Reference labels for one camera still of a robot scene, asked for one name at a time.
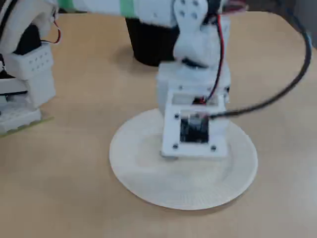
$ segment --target green stripe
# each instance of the green stripe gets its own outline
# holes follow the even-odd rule
[[[58,0],[58,6],[64,9],[75,9],[73,0]]]
[[[18,133],[18,132],[20,132],[20,131],[22,131],[22,130],[31,128],[31,127],[33,127],[33,126],[36,126],[36,125],[39,125],[39,124],[42,124],[42,123],[45,123],[45,122],[49,122],[49,121],[51,121],[51,120],[53,120],[53,119],[54,119],[54,117],[50,117],[50,118],[43,119],[43,120],[40,120],[40,121],[32,122],[32,123],[29,124],[29,125],[23,125],[23,126],[19,127],[19,128],[16,129],[16,130],[10,130],[10,131],[9,131],[8,133],[6,133],[6,134],[0,134],[0,139],[1,139],[1,138],[5,138],[5,137],[7,137],[7,136],[9,136],[9,135],[13,135],[13,134],[15,134],[15,133]]]
[[[120,0],[120,11],[122,16],[135,17],[134,0]]]

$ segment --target wooden table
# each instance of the wooden table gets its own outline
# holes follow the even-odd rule
[[[157,69],[132,58],[122,18],[64,15],[59,23],[63,41],[53,47],[57,96],[43,106],[55,119],[0,140],[1,237],[316,237],[316,60],[292,94],[234,120],[259,153],[250,189],[220,208],[174,211],[128,192],[108,161],[116,130],[157,107]],[[301,37],[280,17],[233,17],[230,107],[280,90],[303,57]]]

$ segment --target black cup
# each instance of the black cup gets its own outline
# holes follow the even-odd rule
[[[158,66],[162,61],[173,61],[173,49],[179,35],[178,27],[169,29],[126,19],[130,40],[137,61]]]

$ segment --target cable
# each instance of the cable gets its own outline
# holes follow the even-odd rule
[[[248,114],[248,113],[252,113],[252,112],[255,112],[255,111],[262,110],[262,109],[274,104],[275,102],[277,102],[281,98],[283,98],[285,95],[287,95],[303,79],[303,77],[307,73],[307,70],[308,70],[308,68],[309,68],[309,66],[311,64],[311,60],[312,60],[312,43],[311,43],[311,39],[310,39],[309,35],[307,34],[305,27],[303,26],[303,24],[298,19],[298,17],[296,17],[294,15],[294,13],[291,10],[289,10],[288,8],[286,8],[286,12],[289,15],[289,17],[292,18],[295,26],[298,28],[299,32],[301,33],[301,35],[302,35],[302,37],[303,37],[303,39],[305,41],[305,46],[306,46],[306,55],[305,55],[304,64],[303,64],[300,72],[298,73],[298,75],[282,91],[280,91],[279,93],[277,93],[273,97],[267,99],[266,101],[258,103],[258,104],[255,104],[255,105],[252,105],[250,107],[243,108],[243,109],[226,111],[226,112],[222,112],[222,113],[219,113],[219,114],[211,115],[211,116],[209,116],[210,119],[239,117],[239,116],[242,116],[242,115],[245,115],[245,114]]]
[[[60,27],[58,26],[58,24],[56,23],[56,20],[54,20],[54,25],[57,27],[57,30],[58,30],[58,38],[55,42],[51,42],[51,41],[42,41],[44,43],[50,43],[52,45],[58,45],[61,41],[61,37],[62,37],[62,33],[61,33],[61,29]]]
[[[219,40],[220,40],[220,61],[219,61],[219,67],[218,67],[216,81],[214,83],[214,86],[212,88],[210,95],[204,101],[204,104],[206,104],[213,97],[213,95],[218,87],[220,77],[221,77],[221,72],[222,72],[223,60],[224,60],[224,39],[223,39],[223,32],[222,32],[222,27],[221,27],[220,14],[217,15],[216,26],[217,26],[217,31],[218,31]]]

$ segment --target paper plate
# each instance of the paper plate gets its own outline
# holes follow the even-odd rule
[[[127,121],[110,145],[114,174],[141,199],[172,209],[208,209],[237,198],[253,182],[257,152],[237,125],[227,129],[226,158],[163,158],[162,131],[160,112],[147,111]]]

